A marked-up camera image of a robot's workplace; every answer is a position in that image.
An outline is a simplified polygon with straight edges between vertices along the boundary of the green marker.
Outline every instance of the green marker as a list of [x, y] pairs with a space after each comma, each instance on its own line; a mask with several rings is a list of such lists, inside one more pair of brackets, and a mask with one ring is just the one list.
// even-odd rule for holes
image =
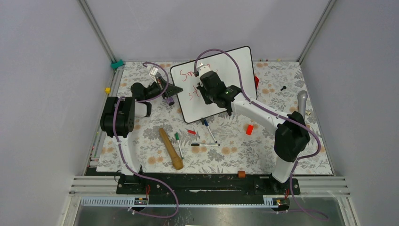
[[175, 137], [176, 137], [177, 143], [179, 144], [180, 156], [182, 157], [182, 159], [184, 159], [183, 152], [182, 152], [182, 146], [180, 145], [179, 134], [175, 133]]

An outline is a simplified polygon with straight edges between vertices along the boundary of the wall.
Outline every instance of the wall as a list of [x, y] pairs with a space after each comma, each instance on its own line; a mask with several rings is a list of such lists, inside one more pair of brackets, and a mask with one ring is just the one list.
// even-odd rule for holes
[[328, 0], [87, 2], [123, 60], [187, 60], [245, 45], [254, 59], [296, 60]]
[[53, 226], [112, 72], [77, 1], [0, 3], [0, 225]]
[[399, 2], [338, 1], [303, 63], [361, 225], [397, 225]]

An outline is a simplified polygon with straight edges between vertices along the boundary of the whiteboard black border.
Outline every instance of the whiteboard black border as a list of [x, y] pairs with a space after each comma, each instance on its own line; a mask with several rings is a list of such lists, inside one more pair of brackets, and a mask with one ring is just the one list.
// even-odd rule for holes
[[[234, 51], [234, 50], [237, 50], [237, 49], [240, 49], [240, 48], [248, 48], [248, 49], [249, 49], [249, 53], [250, 53], [250, 55], [251, 55], [252, 72], [253, 72], [253, 75], [254, 75], [254, 78], [255, 78], [254, 61], [253, 61], [253, 59], [252, 59], [252, 50], [251, 50], [251, 48], [250, 48], [249, 46], [242, 46], [242, 47], [230, 49], [230, 50], [228, 50], [228, 51], [226, 51], [226, 52]], [[224, 53], [213, 54], [213, 55], [210, 55], [210, 56], [206, 56], [206, 57], [200, 58], [199, 60], [202, 60], [202, 59], [205, 59], [205, 58], [208, 58], [208, 57], [213, 57], [213, 56], [216, 56], [216, 55], [219, 55], [219, 54], [224, 54]], [[172, 77], [172, 68], [177, 67], [177, 66], [180, 66], [180, 65], [184, 65], [184, 64], [187, 64], [187, 63], [191, 63], [191, 62], [194, 62], [194, 61], [195, 61], [195, 60], [187, 61], [187, 62], [178, 64], [178, 65], [174, 65], [174, 66], [172, 66], [172, 67], [170, 68], [169, 74], [170, 74], [170, 78], [172, 79], [173, 84], [175, 83], [175, 81], [173, 81], [173, 77]], [[257, 92], [257, 90], [256, 90], [255, 93], [256, 93], [256, 99], [258, 99], [258, 92]], [[179, 96], [176, 95], [176, 97], [177, 97], [177, 101], [179, 102], [179, 107], [180, 107], [180, 109], [182, 109], [182, 105], [180, 104]], [[219, 112], [219, 113], [210, 115], [210, 116], [208, 116], [208, 117], [212, 117], [212, 116], [214, 116], [214, 115], [217, 115], [217, 114], [220, 114], [220, 113], [223, 113], [223, 112], [226, 112], [226, 111], [222, 111], [222, 112]], [[185, 117], [184, 117], [183, 111], [182, 111], [182, 116], [183, 116], [184, 122], [187, 123], [187, 124], [191, 124], [191, 123], [193, 123], [193, 122], [200, 121], [200, 120], [195, 120], [195, 121], [187, 122], [186, 119], [185, 119]]]

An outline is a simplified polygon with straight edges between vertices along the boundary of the floral tablecloth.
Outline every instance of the floral tablecloth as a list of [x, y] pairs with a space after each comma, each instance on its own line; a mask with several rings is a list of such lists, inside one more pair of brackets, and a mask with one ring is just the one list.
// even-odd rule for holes
[[[157, 63], [169, 72], [171, 66], [181, 62]], [[300, 90], [306, 90], [302, 71], [297, 62], [254, 62], [254, 70], [260, 80], [257, 89], [259, 101], [287, 113], [297, 109], [296, 95]], [[148, 76], [147, 69], [140, 62], [127, 62], [117, 95], [119, 97], [131, 96], [130, 86], [134, 82], [141, 82], [144, 86], [148, 86], [152, 80]], [[174, 97], [174, 99], [176, 103], [173, 106], [168, 106], [161, 98], [153, 100], [151, 101], [151, 116], [136, 118], [133, 130], [135, 139], [132, 142], [137, 147], [137, 155], [145, 172], [237, 173], [238, 170], [251, 174], [272, 172], [277, 157], [273, 150], [274, 133], [243, 115], [228, 116], [227, 113], [221, 113], [207, 118], [221, 146], [192, 147], [191, 143], [213, 143], [213, 139], [207, 128], [199, 121], [191, 124], [184, 122], [177, 98]], [[309, 100], [306, 111], [307, 126], [320, 137], [316, 116]], [[248, 125], [254, 126], [250, 136], [245, 134]], [[184, 155], [183, 169], [173, 168], [160, 138], [159, 128], [166, 131], [177, 152], [178, 145], [174, 139], [174, 133], [179, 133]], [[197, 134], [188, 133], [188, 129], [194, 130]], [[311, 136], [309, 144], [300, 155], [311, 154], [316, 151], [316, 148], [316, 141]], [[106, 137], [97, 171], [115, 172], [120, 168], [115, 144]], [[331, 175], [332, 170], [324, 146], [317, 156], [299, 161], [295, 174]]]

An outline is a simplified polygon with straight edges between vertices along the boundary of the teal object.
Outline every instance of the teal object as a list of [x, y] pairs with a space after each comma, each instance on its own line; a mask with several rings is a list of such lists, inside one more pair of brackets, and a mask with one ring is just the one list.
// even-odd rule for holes
[[120, 60], [116, 63], [111, 64], [112, 69], [117, 69], [118, 67], [124, 65], [125, 63], [123, 62], [123, 60]]

